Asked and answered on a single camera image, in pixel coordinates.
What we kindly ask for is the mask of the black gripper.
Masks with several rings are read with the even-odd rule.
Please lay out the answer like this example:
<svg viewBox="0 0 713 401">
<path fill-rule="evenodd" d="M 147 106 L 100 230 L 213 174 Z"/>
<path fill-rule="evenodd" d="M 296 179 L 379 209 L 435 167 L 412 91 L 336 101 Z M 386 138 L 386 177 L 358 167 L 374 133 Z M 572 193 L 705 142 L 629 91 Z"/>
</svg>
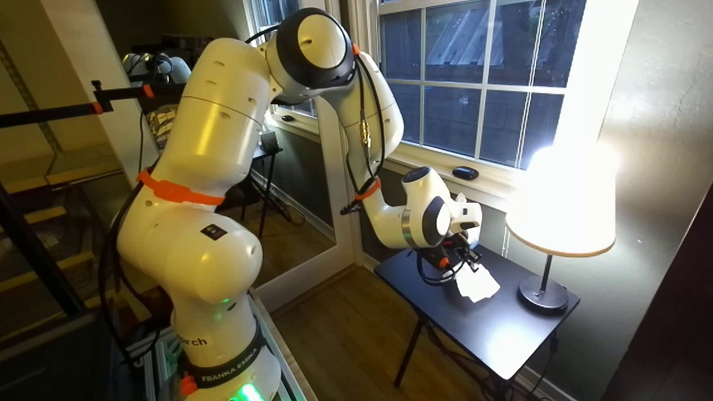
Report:
<svg viewBox="0 0 713 401">
<path fill-rule="evenodd" d="M 463 236 L 451 236 L 430 247 L 425 261 L 435 267 L 435 283 L 451 283 L 461 269 L 477 272 L 481 267 L 479 251 Z"/>
</svg>

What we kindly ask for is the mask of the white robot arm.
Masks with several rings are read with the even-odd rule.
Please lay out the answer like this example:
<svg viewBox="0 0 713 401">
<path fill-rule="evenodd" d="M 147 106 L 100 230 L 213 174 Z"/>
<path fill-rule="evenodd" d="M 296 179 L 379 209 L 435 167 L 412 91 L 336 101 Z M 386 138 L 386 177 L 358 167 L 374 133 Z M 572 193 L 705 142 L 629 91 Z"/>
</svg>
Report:
<svg viewBox="0 0 713 401">
<path fill-rule="evenodd" d="M 315 95 L 336 112 L 354 206 L 383 245 L 435 250 L 481 222 L 481 208 L 451 193 L 430 167 L 404 179 L 401 206 L 383 199 L 379 169 L 404 138 L 404 118 L 376 63 L 330 13 L 302 9 L 260 47 L 213 41 L 184 90 L 167 146 L 138 174 L 118 230 L 120 261 L 170 295 L 184 345 L 180 401 L 278 397 L 282 364 L 249 296 L 263 250 L 218 206 L 248 177 L 268 110 Z"/>
</svg>

